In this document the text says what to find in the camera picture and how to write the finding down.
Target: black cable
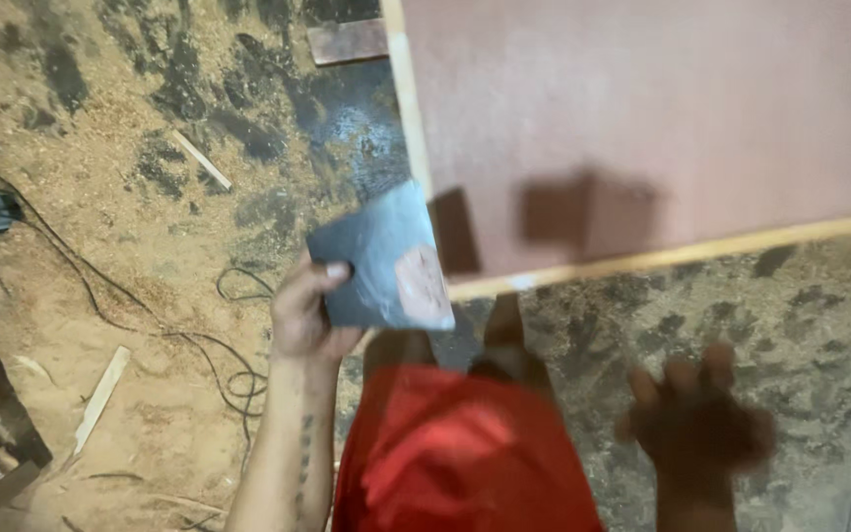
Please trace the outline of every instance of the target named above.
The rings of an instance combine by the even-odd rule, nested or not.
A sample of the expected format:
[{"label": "black cable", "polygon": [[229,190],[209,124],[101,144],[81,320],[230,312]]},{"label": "black cable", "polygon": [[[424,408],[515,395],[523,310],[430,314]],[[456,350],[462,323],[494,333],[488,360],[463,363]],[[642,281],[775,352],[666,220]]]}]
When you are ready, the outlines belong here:
[{"label": "black cable", "polygon": [[205,525],[206,523],[209,523],[210,521],[212,521],[213,519],[215,519],[219,515],[220,514],[218,514],[218,513],[214,513],[214,514],[210,515],[209,517],[203,519],[202,521],[196,521],[195,523],[193,523],[191,519],[189,519],[185,516],[182,516],[183,521],[185,523],[187,523],[188,525],[183,526],[182,528],[180,528],[180,530],[198,530],[199,532],[213,532],[212,529],[206,528],[203,525]]},{"label": "black cable", "polygon": [[[105,323],[107,323],[108,325],[110,325],[112,327],[115,327],[115,328],[118,328],[118,329],[121,329],[121,330],[124,330],[124,331],[127,331],[127,332],[131,332],[131,333],[146,334],[148,336],[157,337],[157,338],[178,338],[178,339],[182,339],[183,341],[187,342],[188,344],[195,346],[195,348],[198,349],[200,353],[202,353],[202,356],[205,358],[206,362],[208,363],[209,369],[212,371],[213,377],[216,380],[216,387],[219,389],[219,395],[222,397],[222,400],[225,402],[225,404],[229,408],[231,408],[235,412],[239,413],[239,415],[242,417],[242,431],[243,431],[243,434],[245,436],[245,453],[242,455],[241,472],[244,474],[245,466],[248,463],[249,453],[252,449],[252,434],[251,434],[251,431],[249,430],[248,421],[249,421],[249,418],[251,418],[251,417],[260,417],[261,416],[261,414],[255,414],[251,411],[252,401],[254,400],[254,398],[256,396],[259,396],[259,395],[265,393],[265,391],[266,391],[266,386],[262,386],[261,388],[255,389],[255,381],[259,380],[259,379],[266,380],[267,376],[262,375],[260,373],[257,373],[256,371],[254,371],[254,369],[252,368],[252,365],[249,364],[249,362],[247,360],[245,360],[245,358],[243,356],[241,356],[238,353],[238,351],[236,351],[231,345],[228,345],[225,342],[219,340],[219,338],[216,338],[214,336],[211,336],[211,335],[205,334],[205,333],[201,333],[201,332],[172,332],[171,328],[163,320],[161,320],[159,318],[159,316],[157,316],[156,313],[153,312],[153,310],[150,309],[139,297],[135,296],[129,290],[127,290],[126,288],[121,286],[119,283],[114,281],[106,273],[101,272],[101,270],[98,269],[94,264],[92,264],[89,260],[82,257],[74,248],[72,248],[70,245],[68,245],[68,243],[44,219],[44,217],[41,215],[41,213],[38,212],[38,209],[36,209],[34,207],[34,205],[32,205],[31,202],[25,197],[25,195],[23,195],[22,192],[17,187],[15,187],[9,180],[7,180],[6,178],[4,178],[0,175],[0,183],[7,187],[7,192],[14,194],[19,200],[21,200],[21,202],[34,215],[34,217],[38,221],[38,223],[41,224],[41,227],[39,227],[37,224],[32,224],[28,220],[24,220],[24,221],[17,220],[17,219],[11,219],[11,220],[15,220],[17,222],[22,222],[22,223],[28,225],[29,227],[31,227],[32,229],[34,229],[37,233],[39,233],[42,237],[44,237],[44,239],[48,242],[48,244],[55,251],[58,252],[58,254],[62,257],[62,259],[65,262],[67,262],[67,264],[69,266],[71,266],[71,268],[74,270],[74,272],[77,274],[77,277],[80,279],[81,283],[83,284],[85,291],[87,292],[88,302],[90,303],[91,308],[94,309],[95,313],[98,315],[98,317],[102,321],[104,321]],[[136,328],[125,326],[125,325],[122,325],[122,324],[119,324],[119,323],[113,321],[107,314],[104,313],[103,309],[100,307],[100,304],[98,303],[98,299],[97,299],[97,297],[95,296],[95,293],[94,293],[94,288],[91,286],[91,284],[88,281],[84,272],[81,271],[81,268],[77,265],[77,263],[74,260],[72,260],[72,258],[81,261],[87,267],[88,270],[90,270],[91,272],[96,274],[98,277],[100,277],[104,282],[109,284],[111,287],[113,287],[114,289],[116,289],[117,291],[122,293],[123,295],[127,296],[127,298],[129,298],[138,307],[146,310],[149,313],[149,315],[152,316],[153,319],[156,321],[157,325],[161,329],[164,329],[164,333],[163,332],[141,331],[141,330],[138,330]],[[250,277],[255,282],[260,284],[263,288],[265,288],[265,290],[267,291],[267,294],[258,294],[258,295],[249,295],[249,296],[236,296],[236,297],[226,296],[225,293],[221,289],[221,281],[225,277],[225,275],[228,274],[229,272],[240,272],[240,273]],[[243,299],[256,299],[256,298],[269,299],[269,298],[274,296],[274,289],[272,289],[271,286],[268,285],[263,279],[261,279],[260,277],[258,277],[254,273],[248,272],[248,271],[243,270],[241,268],[229,268],[229,269],[225,270],[224,272],[221,272],[219,274],[219,278],[216,280],[216,290],[219,293],[219,295],[227,301],[239,301],[239,300],[243,300]],[[194,340],[194,338],[204,339],[206,341],[220,345],[221,347],[223,347],[227,351],[229,351],[230,355],[233,356],[236,360],[238,360],[243,365],[243,367],[245,368],[242,371],[238,371],[238,372],[232,374],[229,377],[228,381],[226,381],[225,387],[228,388],[228,394],[226,394],[226,391],[223,388],[222,381],[219,378],[219,371],[216,369],[216,365],[212,362],[212,357],[209,355],[209,352],[199,342]],[[235,392],[235,391],[231,390],[231,383],[234,382],[236,379],[243,377],[243,376],[248,377],[250,379],[249,391],[246,392],[246,393],[239,393],[239,392]],[[233,396],[233,397],[244,399],[245,400],[244,406],[239,407],[234,402],[232,402],[231,399],[229,399],[230,395]]]},{"label": "black cable", "polygon": [[[247,295],[247,296],[234,296],[234,297],[227,296],[225,294],[225,292],[222,291],[222,279],[224,279],[225,276],[228,275],[231,272],[238,272],[238,273],[241,273],[242,275],[246,275],[246,276],[250,277],[252,280],[254,280],[254,282],[260,284],[267,291],[267,294],[251,294],[251,295]],[[219,296],[221,296],[222,299],[224,299],[226,301],[241,301],[243,299],[270,299],[270,298],[274,297],[274,289],[271,286],[269,286],[258,275],[255,275],[254,273],[249,272],[248,270],[245,270],[243,268],[227,268],[227,269],[223,270],[221,273],[219,273],[219,278],[216,279],[216,292],[218,292]]]}]

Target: tattoo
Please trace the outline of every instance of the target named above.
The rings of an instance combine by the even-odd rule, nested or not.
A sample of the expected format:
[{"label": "tattoo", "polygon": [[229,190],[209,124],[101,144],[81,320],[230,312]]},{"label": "tattoo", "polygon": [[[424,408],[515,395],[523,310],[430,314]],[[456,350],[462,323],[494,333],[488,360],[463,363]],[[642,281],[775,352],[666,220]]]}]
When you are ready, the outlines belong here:
[{"label": "tattoo", "polygon": [[307,484],[307,467],[310,466],[310,429],[314,426],[314,417],[307,415],[301,418],[301,474],[298,477],[298,493],[294,496],[295,532],[301,530],[303,518],[304,485]]}]

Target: blurred hand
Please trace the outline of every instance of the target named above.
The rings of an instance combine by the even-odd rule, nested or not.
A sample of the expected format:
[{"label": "blurred hand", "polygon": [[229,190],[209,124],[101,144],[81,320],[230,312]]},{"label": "blurred hand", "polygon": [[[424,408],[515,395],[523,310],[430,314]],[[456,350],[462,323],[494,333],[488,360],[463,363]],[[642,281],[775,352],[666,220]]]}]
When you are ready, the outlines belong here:
[{"label": "blurred hand", "polygon": [[670,358],[661,383],[643,368],[632,370],[635,401],[617,438],[638,441],[669,481],[728,479],[760,464],[774,452],[774,420],[731,397],[733,362],[734,348],[719,344],[704,350],[700,365]]},{"label": "blurred hand", "polygon": [[339,362],[357,345],[363,331],[331,327],[324,293],[350,278],[346,262],[314,264],[307,250],[278,290],[271,305],[272,356]]}]

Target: wooden stick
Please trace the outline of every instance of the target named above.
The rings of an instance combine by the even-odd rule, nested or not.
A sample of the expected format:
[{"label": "wooden stick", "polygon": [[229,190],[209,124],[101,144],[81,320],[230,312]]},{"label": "wooden stick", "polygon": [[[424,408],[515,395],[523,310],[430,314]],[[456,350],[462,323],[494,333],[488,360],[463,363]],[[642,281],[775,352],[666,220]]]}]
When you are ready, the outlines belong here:
[{"label": "wooden stick", "polygon": [[104,376],[100,378],[98,388],[91,396],[91,400],[88,401],[87,407],[84,408],[84,420],[80,422],[75,432],[77,447],[72,456],[77,455],[83,449],[84,442],[87,441],[94,426],[98,423],[101,413],[104,412],[104,407],[107,406],[107,401],[111,398],[114,386],[117,385],[117,381],[120,380],[127,362],[130,361],[130,356],[131,351],[123,345],[119,345],[117,351],[113,353],[113,359],[111,359],[111,363],[107,366],[107,369],[104,370]]},{"label": "wooden stick", "polygon": [[195,508],[200,508],[203,510],[208,510],[210,512],[219,513],[219,515],[226,515],[229,512],[223,510],[222,508],[216,508],[215,506],[209,506],[204,502],[193,501],[192,499],[187,499],[185,497],[176,497],[174,495],[165,495],[162,493],[154,493],[150,495],[150,497],[156,499],[157,501],[165,501],[172,502],[173,504],[182,504],[183,506],[193,506]]},{"label": "wooden stick", "polygon": [[186,151],[191,153],[192,156],[196,158],[196,161],[198,161],[201,165],[205,166],[205,169],[208,170],[209,173],[216,178],[216,181],[218,181],[222,185],[222,187],[225,187],[226,190],[231,190],[231,181],[229,181],[229,178],[225,177],[225,175],[222,174],[222,172],[220,172],[218,168],[216,168],[216,165],[213,165],[212,161],[210,161],[208,157],[203,155],[201,151],[196,150],[196,147],[193,146],[191,142],[189,142],[189,139],[184,137],[182,133],[175,130],[173,130],[173,136],[176,138],[176,140],[180,141],[180,144],[183,145],[183,148],[185,148]]},{"label": "wooden stick", "polygon": [[45,379],[47,379],[49,382],[51,382],[52,386],[57,386],[57,384],[55,384],[55,380],[51,378],[51,374],[48,373],[48,370],[44,369],[44,366],[38,364],[38,362],[36,362],[35,360],[30,359],[29,357],[27,357],[25,355],[15,355],[15,359],[22,366],[27,367],[28,369],[30,369],[30,370],[34,371],[35,373],[41,375],[41,377],[44,377]]},{"label": "wooden stick", "polygon": [[751,235],[731,236],[676,249],[597,260],[587,264],[555,266],[532,272],[469,280],[450,284],[448,295],[453,301],[467,301],[476,297],[493,297],[585,277],[665,268],[696,260],[710,260],[724,255],[750,253],[769,247],[845,235],[851,235],[851,218],[770,229]]}]

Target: wooden panel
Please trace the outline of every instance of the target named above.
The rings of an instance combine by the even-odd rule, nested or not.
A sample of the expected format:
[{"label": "wooden panel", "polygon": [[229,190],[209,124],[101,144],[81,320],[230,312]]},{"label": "wooden panel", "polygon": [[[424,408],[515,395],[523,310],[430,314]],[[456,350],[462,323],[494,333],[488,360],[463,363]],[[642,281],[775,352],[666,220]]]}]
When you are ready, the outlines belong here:
[{"label": "wooden panel", "polygon": [[383,13],[412,173],[462,194],[472,222],[477,268],[449,272],[453,290],[851,225],[851,2],[383,0]]}]

